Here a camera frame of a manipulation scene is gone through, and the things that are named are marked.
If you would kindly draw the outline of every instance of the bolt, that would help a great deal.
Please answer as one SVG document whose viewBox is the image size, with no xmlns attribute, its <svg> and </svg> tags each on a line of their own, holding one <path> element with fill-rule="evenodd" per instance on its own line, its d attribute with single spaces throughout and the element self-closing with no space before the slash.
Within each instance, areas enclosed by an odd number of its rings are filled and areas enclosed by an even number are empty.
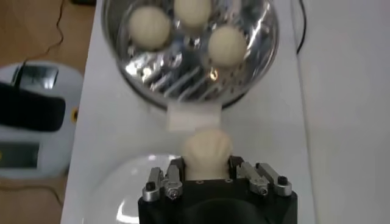
<svg viewBox="0 0 390 224">
<path fill-rule="evenodd" d="M 288 179 L 287 179 L 287 177 L 285 177 L 285 176 L 279 176 L 279 177 L 278 177 L 278 184 L 279 184 L 279 185 L 282 185 L 282 186 L 287 186 L 287 184 L 288 184 Z"/>
<path fill-rule="evenodd" d="M 154 182 L 147 182 L 145 185 L 145 190 L 147 190 L 147 191 L 156 190 L 156 184 Z"/>
<path fill-rule="evenodd" d="M 179 196 L 179 191 L 177 189 L 170 189 L 167 193 L 167 196 L 171 199 L 174 200 Z"/>
<path fill-rule="evenodd" d="M 268 190 L 262 187 L 260 188 L 259 193 L 261 196 L 267 196 Z"/>
</svg>

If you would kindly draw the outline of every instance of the wooden floor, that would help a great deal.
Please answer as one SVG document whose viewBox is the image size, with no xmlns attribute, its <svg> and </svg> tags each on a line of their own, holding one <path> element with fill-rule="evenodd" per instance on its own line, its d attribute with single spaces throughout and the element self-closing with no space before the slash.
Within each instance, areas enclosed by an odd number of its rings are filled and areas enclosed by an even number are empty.
<svg viewBox="0 0 390 224">
<path fill-rule="evenodd" d="M 60 27 L 64 40 L 43 60 L 57 61 L 84 72 L 94 7 L 65 1 Z M 44 52 L 60 39 L 55 23 L 61 0 L 0 0 L 0 66 Z"/>
<path fill-rule="evenodd" d="M 84 73 L 94 16 L 94 7 L 65 1 L 60 27 L 62 45 L 42 60 L 63 63 Z M 59 40 L 55 23 L 61 0 L 0 0 L 0 67 L 24 61 L 44 52 Z M 1 224 L 59 224 L 62 208 L 46 190 L 6 191 L 20 186 L 53 187 L 63 200 L 66 177 L 12 181 L 0 178 Z"/>
</svg>

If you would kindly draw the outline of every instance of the dough ball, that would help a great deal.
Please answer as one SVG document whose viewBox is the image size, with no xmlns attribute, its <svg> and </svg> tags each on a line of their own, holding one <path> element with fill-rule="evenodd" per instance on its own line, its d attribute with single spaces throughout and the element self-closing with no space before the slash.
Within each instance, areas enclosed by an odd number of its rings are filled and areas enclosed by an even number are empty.
<svg viewBox="0 0 390 224">
<path fill-rule="evenodd" d="M 231 67 L 240 64 L 246 53 L 244 35 L 232 26 L 217 28 L 208 42 L 208 54 L 215 65 Z"/>
<path fill-rule="evenodd" d="M 182 149 L 186 179 L 229 178 L 227 161 L 232 148 L 229 136 L 219 129 L 200 131 L 187 139 Z"/>
<path fill-rule="evenodd" d="M 207 23 L 211 15 L 211 0 L 175 0 L 174 12 L 187 27 L 198 28 Z"/>
<path fill-rule="evenodd" d="M 136 9 L 129 19 L 129 34 L 133 42 L 147 50 L 161 48 L 171 32 L 171 20 L 158 7 Z"/>
</svg>

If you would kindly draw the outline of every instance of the slotted metal tray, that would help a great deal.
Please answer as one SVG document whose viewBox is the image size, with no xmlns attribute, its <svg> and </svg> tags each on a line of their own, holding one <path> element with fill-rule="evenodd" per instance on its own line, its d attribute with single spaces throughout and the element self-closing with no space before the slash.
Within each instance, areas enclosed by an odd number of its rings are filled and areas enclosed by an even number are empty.
<svg viewBox="0 0 390 224">
<path fill-rule="evenodd" d="M 200 32 L 188 32 L 175 17 L 173 0 L 105 0 L 102 25 L 119 70 L 146 100 L 216 102 L 223 107 L 243 96 L 268 71 L 278 48 L 278 21 L 270 0 L 212 0 L 213 12 Z M 171 39 L 159 51 L 144 51 L 129 39 L 127 23 L 142 5 L 161 8 L 172 21 Z M 208 56 L 208 40 L 229 24 L 247 40 L 245 60 L 219 68 Z"/>
</svg>

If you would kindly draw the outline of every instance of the white table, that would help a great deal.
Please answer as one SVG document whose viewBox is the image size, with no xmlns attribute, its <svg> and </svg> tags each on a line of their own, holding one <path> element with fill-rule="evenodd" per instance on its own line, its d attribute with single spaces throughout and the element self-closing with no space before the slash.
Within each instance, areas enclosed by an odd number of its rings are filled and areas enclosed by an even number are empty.
<svg viewBox="0 0 390 224">
<path fill-rule="evenodd" d="M 281 29 L 277 58 L 262 81 L 222 113 L 222 126 L 233 138 L 236 155 L 252 163 L 266 161 L 290 178 L 299 195 L 300 223 L 312 224 L 314 206 L 291 4 L 289 0 L 275 4 Z M 98 1 L 62 224 L 84 222 L 91 194 L 122 163 L 139 154 L 178 153 L 184 140 L 165 131 L 165 120 L 121 77 L 104 43 L 100 15 Z"/>
<path fill-rule="evenodd" d="M 305 2 L 300 67 L 318 224 L 389 223 L 390 1 Z"/>
</svg>

